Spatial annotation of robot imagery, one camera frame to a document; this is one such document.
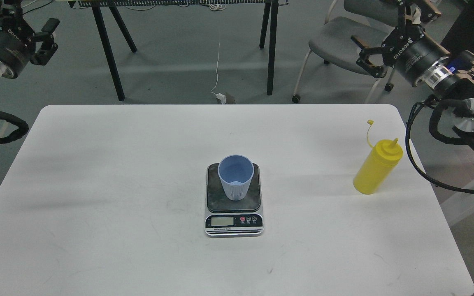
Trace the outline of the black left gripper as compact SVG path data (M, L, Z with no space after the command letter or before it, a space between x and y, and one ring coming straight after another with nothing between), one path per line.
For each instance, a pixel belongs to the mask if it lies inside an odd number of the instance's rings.
M58 45L54 41L54 31L60 24L57 18L50 18L40 32L24 39L21 1L0 0L0 79L16 79L30 61L34 65L45 66ZM35 43L41 42L36 50Z

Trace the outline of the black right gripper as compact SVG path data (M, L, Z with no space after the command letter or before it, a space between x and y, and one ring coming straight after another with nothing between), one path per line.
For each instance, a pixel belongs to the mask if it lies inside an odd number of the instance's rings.
M374 78L384 78L388 67L400 73L416 87L433 64L446 64L450 52L429 37L423 25L433 22L441 12L429 0L394 0L397 25L380 47L370 47L356 35L351 40L361 49L357 65ZM370 56L382 55L383 65L376 66Z

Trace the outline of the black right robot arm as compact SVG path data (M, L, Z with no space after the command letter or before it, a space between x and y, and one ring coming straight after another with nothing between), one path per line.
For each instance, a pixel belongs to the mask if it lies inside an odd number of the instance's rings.
M474 54L456 58L431 39L423 28L441 13L428 0L392 0L393 30L379 47L370 47L357 36L357 64L375 78L385 77L389 66L413 87L425 82L432 96L423 102L433 109L429 132L436 140L474 150Z

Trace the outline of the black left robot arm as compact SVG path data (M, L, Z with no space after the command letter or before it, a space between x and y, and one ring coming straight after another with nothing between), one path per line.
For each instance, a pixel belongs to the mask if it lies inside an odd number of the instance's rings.
M59 24L50 18L36 32L25 21L20 0L0 0L0 79L16 79L28 63L47 65L58 50L54 31Z

